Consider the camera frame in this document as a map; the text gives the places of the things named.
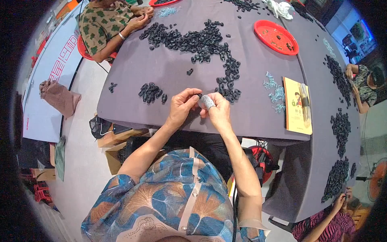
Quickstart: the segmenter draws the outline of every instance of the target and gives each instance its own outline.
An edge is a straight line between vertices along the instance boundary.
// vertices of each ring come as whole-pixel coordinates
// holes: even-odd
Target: brown bag
[[[40,98],[63,114],[65,119],[74,114],[81,99],[81,94],[69,91],[57,81],[44,81],[39,85],[39,90]]]

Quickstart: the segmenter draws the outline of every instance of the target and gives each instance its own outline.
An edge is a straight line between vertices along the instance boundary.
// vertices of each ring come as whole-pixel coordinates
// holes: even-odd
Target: table
[[[262,43],[253,31],[253,24],[259,19],[282,25],[279,19],[268,16],[267,10],[261,10],[261,15],[256,10],[237,12],[233,4],[220,3],[219,0],[181,0],[169,7],[181,8],[177,14],[165,18],[158,18],[155,14],[152,22],[166,26],[177,23],[173,28],[182,34],[203,29],[207,19],[224,23],[224,27],[219,27],[223,42],[229,44],[233,58],[241,62],[240,79],[235,81],[235,88],[242,95],[231,107],[231,121],[237,135],[297,141],[310,139],[309,135],[284,129],[284,114],[275,112],[272,108],[274,104],[268,97],[274,89],[268,91],[263,87],[263,81],[268,81],[265,76],[267,71],[277,83],[281,83],[281,76],[303,82],[297,57],[275,52]],[[142,32],[131,34],[122,45],[97,106],[99,117],[134,129],[163,125],[173,95],[188,87],[200,88],[204,94],[212,93],[217,87],[216,78],[224,76],[219,56],[213,55],[211,63],[193,65],[191,53],[171,51],[164,46],[150,51],[148,41],[138,38]],[[226,38],[226,34],[230,34],[231,38]],[[194,71],[187,76],[186,71],[190,68]],[[111,82],[118,84],[113,94],[108,90]],[[146,82],[156,83],[168,95],[165,105],[160,99],[150,105],[142,102],[137,94]],[[191,114],[183,130],[217,133],[211,122],[201,120],[197,112]]]
[[[329,68],[323,64],[326,62],[325,55],[330,55],[322,41],[325,38],[336,54],[336,61],[343,70],[345,69],[344,60],[334,40],[315,22],[304,19],[297,12],[292,15],[294,18],[291,21],[281,19],[300,47],[298,58],[306,80],[305,84],[309,87],[313,134],[309,142],[286,147],[283,174],[278,189],[264,202],[262,209],[265,213],[285,221],[298,222],[316,214],[333,202],[333,199],[330,199],[321,203],[329,172],[340,159],[337,154],[336,137],[330,123],[331,115],[336,116],[338,108],[342,108],[342,113],[348,113],[351,133],[348,136],[344,156],[349,159],[349,169],[352,163],[356,162],[358,166],[360,161],[360,119],[353,101],[349,109],[346,108],[345,101],[340,103],[339,97],[343,99],[343,96],[336,84],[333,84]],[[347,182],[347,186],[352,186],[355,179],[356,175]]]
[[[332,203],[321,204],[325,184],[332,165],[339,158],[336,137],[333,136],[330,116],[336,115],[337,108],[347,109],[339,102],[341,93],[332,83],[330,70],[322,64],[325,54],[329,54],[322,38],[325,37],[338,56],[337,61],[344,68],[343,60],[328,33],[323,32],[315,23],[309,22],[297,13],[294,19],[282,23],[267,10],[236,12],[236,6],[217,0],[182,0],[171,7],[181,7],[175,15],[157,18],[154,21],[166,26],[177,23],[182,34],[199,31],[208,18],[224,23],[219,27],[224,41],[229,43],[233,58],[241,62],[241,78],[235,88],[242,96],[231,107],[231,120],[236,135],[255,136],[280,141],[296,140],[296,144],[286,148],[283,175],[274,195],[265,201],[263,210],[289,222],[305,219]],[[287,27],[300,46],[298,56],[279,54],[264,45],[253,32],[253,24],[259,19],[267,19]],[[160,100],[147,105],[138,97],[140,87],[146,82],[155,82],[169,96],[187,87],[201,88],[204,93],[213,92],[217,86],[216,77],[223,76],[222,62],[213,56],[211,63],[192,65],[192,54],[170,51],[165,47],[149,51],[146,40],[138,39],[142,31],[133,33],[121,47],[117,58],[107,76],[101,92],[97,111],[101,118],[129,127],[143,128],[161,126],[169,114],[169,102],[162,105]],[[186,71],[194,68],[189,77]],[[312,110],[313,134],[311,136],[292,133],[284,128],[283,113],[275,113],[268,93],[263,85],[269,71],[277,83],[285,76],[309,86]],[[117,83],[114,93],[108,88]],[[346,156],[352,162],[360,159],[359,114],[355,108],[348,109],[352,133],[348,137]],[[216,133],[211,123],[203,122],[195,113],[189,117],[184,130]]]

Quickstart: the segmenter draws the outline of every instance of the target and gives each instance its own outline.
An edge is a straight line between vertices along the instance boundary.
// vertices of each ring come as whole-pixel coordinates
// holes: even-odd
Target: cartoon illustration
[[[302,103],[301,103],[301,95],[299,93],[294,94],[297,98],[297,104],[296,106],[300,106],[302,108]]]

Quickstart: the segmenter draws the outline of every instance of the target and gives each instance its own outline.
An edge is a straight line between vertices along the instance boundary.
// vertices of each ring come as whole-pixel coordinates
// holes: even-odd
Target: white cloth rag
[[[289,9],[291,8],[291,5],[287,2],[281,2],[276,3],[273,0],[264,0],[266,5],[269,7],[270,10],[275,13],[275,17],[278,18],[278,15],[284,17],[287,20],[292,20],[293,16],[289,14]]]

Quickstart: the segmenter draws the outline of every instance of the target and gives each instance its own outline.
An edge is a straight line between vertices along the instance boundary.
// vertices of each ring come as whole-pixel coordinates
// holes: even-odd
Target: hand
[[[129,21],[128,25],[126,25],[125,30],[130,30],[130,32],[133,32],[135,30],[144,28],[148,19],[149,17],[147,14],[141,15],[140,17],[134,17]]]
[[[137,7],[137,6],[132,6],[130,8],[130,10],[131,10],[131,12],[135,16],[141,16],[142,14],[148,14],[149,18],[152,18],[153,17],[154,8],[153,7]]]
[[[355,85],[352,86],[352,92],[356,98],[359,96],[359,89]]]
[[[184,123],[190,109],[195,109],[197,106],[199,96],[195,94],[198,93],[202,93],[202,90],[187,88],[173,96],[171,100],[171,111],[165,123],[171,125],[174,129],[178,129]]]
[[[210,110],[207,110],[205,105],[203,105],[200,116],[206,118],[209,115],[212,124],[220,134],[232,130],[229,101],[227,101],[220,93],[210,93],[208,96],[214,101],[215,107],[211,107]]]
[[[154,11],[153,7],[141,7],[139,12],[140,14],[146,13],[148,14],[149,18],[152,18],[154,14],[153,11]]]
[[[340,194],[340,196],[337,198],[336,202],[335,202],[335,205],[333,206],[333,209],[332,209],[332,214],[336,214],[340,211],[342,205],[344,204],[345,202],[345,194],[342,193]]]
[[[347,68],[347,70],[345,71],[345,75],[350,78],[351,80],[353,79],[353,72],[351,70],[351,68]]]
[[[348,200],[351,200],[353,198],[352,187],[347,187],[347,192],[345,193],[345,195],[348,196]]]

